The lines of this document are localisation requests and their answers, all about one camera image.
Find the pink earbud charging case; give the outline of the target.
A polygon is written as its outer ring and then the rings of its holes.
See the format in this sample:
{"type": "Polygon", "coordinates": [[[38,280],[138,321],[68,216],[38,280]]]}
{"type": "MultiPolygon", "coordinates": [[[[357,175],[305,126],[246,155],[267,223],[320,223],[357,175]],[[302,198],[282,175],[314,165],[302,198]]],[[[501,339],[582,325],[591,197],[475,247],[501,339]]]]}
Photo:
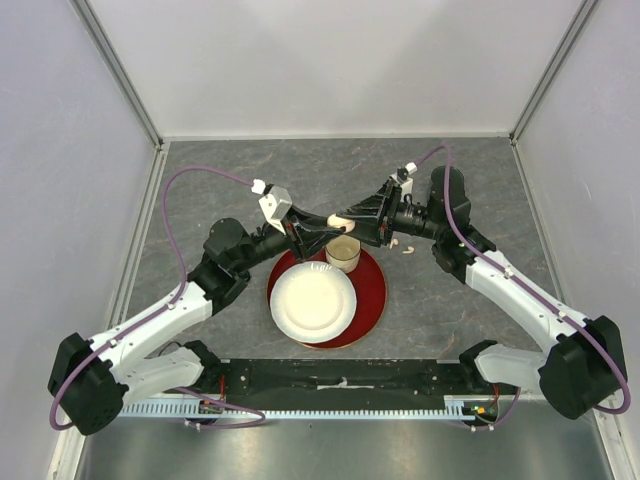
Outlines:
{"type": "Polygon", "coordinates": [[[355,221],[331,214],[326,220],[326,226],[339,235],[349,234],[355,229],[355,221]]]}

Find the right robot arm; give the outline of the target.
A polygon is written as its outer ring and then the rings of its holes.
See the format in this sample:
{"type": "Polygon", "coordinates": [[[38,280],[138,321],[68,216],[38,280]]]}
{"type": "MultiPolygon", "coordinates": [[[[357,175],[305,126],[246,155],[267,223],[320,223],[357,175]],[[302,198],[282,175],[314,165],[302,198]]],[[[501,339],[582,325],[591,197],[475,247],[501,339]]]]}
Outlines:
{"type": "Polygon", "coordinates": [[[338,212],[351,236],[371,246],[403,233],[432,241],[440,268],[491,300],[535,341],[535,351],[485,340],[460,356],[458,381],[467,392],[491,384],[538,391],[562,416],[577,419],[591,409],[621,414],[631,394],[618,326],[590,319],[522,274],[470,223],[471,202],[463,174],[434,169],[426,204],[405,189],[410,175],[391,176],[373,195],[338,212]]]}

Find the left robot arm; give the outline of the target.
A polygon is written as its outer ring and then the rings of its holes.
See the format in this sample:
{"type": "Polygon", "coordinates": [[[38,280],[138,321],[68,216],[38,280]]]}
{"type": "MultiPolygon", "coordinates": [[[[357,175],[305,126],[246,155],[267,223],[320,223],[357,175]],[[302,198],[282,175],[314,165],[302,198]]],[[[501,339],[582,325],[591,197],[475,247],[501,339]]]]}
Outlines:
{"type": "Polygon", "coordinates": [[[74,333],[60,343],[48,382],[51,427],[74,427],[88,436],[125,406],[156,393],[179,387],[211,392],[220,371],[204,345],[156,358],[150,353],[230,306],[248,286],[253,267],[287,251],[308,259],[354,227],[344,216],[321,217],[295,207],[254,233],[233,218],[217,221],[199,264],[183,270],[169,294],[116,327],[89,339],[74,333]]]}

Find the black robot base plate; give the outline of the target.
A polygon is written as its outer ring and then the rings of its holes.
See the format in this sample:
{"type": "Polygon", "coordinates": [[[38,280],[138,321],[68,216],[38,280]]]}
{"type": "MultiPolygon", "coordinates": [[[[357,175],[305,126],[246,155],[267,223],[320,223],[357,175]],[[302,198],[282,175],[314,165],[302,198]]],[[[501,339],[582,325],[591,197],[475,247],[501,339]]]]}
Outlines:
{"type": "Polygon", "coordinates": [[[204,386],[226,398],[275,389],[356,387],[427,395],[462,395],[492,389],[469,366],[432,359],[230,359],[208,371],[204,386]]]}

